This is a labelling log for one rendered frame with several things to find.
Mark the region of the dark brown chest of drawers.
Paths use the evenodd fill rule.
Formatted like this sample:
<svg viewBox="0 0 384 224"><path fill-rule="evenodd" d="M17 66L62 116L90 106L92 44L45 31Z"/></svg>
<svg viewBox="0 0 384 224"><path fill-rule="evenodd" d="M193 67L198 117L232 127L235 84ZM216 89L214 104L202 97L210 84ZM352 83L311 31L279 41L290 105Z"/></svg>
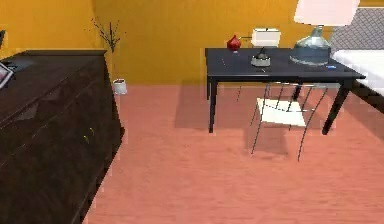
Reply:
<svg viewBox="0 0 384 224"><path fill-rule="evenodd" d="M121 142L101 50L3 59L0 224L82 224Z"/></svg>

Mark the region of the silver laptop computer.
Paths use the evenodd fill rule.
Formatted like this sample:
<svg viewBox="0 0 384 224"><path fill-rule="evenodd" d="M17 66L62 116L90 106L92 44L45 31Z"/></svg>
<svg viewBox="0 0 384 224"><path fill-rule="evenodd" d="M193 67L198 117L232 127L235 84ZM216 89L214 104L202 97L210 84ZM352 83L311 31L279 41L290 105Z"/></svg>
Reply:
<svg viewBox="0 0 384 224"><path fill-rule="evenodd" d="M0 89L7 84L13 74L14 72L11 69L0 63Z"/></svg>

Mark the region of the dark blue table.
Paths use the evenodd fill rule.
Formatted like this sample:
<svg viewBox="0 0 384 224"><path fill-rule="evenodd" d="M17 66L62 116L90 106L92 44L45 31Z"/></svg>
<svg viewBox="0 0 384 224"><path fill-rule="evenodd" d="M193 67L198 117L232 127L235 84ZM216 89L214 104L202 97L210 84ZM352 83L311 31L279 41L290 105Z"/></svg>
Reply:
<svg viewBox="0 0 384 224"><path fill-rule="evenodd" d="M355 80L365 76L331 59L335 69L326 66L307 66L292 62L290 48L269 48L271 65L257 68L251 64L251 58L257 48L240 48L232 53L226 48L206 48L207 98L210 100L209 132L214 130L217 85L219 82L285 82L285 83L338 83L336 98L324 123L322 134L327 135Z"/></svg>

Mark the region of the white plant pot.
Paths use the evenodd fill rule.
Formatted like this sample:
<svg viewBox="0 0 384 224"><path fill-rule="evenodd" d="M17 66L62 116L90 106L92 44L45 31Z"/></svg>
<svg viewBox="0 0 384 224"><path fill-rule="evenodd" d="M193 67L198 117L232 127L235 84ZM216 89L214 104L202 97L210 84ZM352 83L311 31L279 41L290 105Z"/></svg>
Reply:
<svg viewBox="0 0 384 224"><path fill-rule="evenodd" d="M127 93L127 86L124 79L116 79L113 81L114 93L117 95L124 95Z"/></svg>

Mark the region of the red round vase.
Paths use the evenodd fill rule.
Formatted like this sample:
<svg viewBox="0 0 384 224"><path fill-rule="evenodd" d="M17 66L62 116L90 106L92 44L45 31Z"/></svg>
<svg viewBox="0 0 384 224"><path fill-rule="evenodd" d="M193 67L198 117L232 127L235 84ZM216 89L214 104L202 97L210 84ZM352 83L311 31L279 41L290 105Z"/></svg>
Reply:
<svg viewBox="0 0 384 224"><path fill-rule="evenodd" d="M241 47L241 42L239 38L234 35L228 42L227 48L231 51L237 51Z"/></svg>

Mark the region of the white desk lamp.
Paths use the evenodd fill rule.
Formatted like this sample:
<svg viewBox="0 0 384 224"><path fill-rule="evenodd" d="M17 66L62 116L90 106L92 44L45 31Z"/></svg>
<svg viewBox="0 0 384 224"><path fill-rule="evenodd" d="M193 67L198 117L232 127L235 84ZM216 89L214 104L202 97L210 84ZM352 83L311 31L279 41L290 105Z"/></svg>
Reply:
<svg viewBox="0 0 384 224"><path fill-rule="evenodd" d="M268 67L271 59L267 55L267 48L277 48L280 41L281 32L277 28L255 28L252 32L251 44L254 48L259 48L259 52L251 59L251 64L255 67Z"/></svg>

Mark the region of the bare twig house plant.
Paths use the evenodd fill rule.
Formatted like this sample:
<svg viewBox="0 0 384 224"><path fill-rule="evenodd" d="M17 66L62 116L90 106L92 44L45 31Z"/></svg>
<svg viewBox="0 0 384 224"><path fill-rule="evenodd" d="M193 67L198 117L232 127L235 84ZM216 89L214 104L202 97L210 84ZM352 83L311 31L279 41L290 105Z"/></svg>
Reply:
<svg viewBox="0 0 384 224"><path fill-rule="evenodd" d="M92 19L92 23L98 30L99 36L108 45L111 52L114 53L117 44L121 40L121 37L118 35L120 21L117 21L115 24L109 22L108 26L104 27L101 21L97 17L95 17Z"/></svg>

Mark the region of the glass table lamp white shade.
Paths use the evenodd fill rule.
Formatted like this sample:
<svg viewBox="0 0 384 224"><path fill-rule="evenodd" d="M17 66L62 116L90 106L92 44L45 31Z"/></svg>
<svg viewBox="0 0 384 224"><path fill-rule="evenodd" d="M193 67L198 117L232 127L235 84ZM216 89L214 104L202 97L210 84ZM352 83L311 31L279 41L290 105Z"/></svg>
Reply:
<svg viewBox="0 0 384 224"><path fill-rule="evenodd" d="M350 25L359 4L360 0L298 0L294 21L311 25L313 30L295 43L290 59L309 66L327 64L331 46L323 37L323 28Z"/></svg>

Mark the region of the grey patterned headboard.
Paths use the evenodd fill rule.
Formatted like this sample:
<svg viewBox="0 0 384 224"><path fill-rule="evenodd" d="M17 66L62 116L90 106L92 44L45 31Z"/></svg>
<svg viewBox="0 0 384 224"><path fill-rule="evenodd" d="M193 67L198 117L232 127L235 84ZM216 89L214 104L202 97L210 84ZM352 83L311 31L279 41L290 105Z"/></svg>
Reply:
<svg viewBox="0 0 384 224"><path fill-rule="evenodd" d="M384 50L384 7L360 7L350 25L335 27L330 44L338 50Z"/></svg>

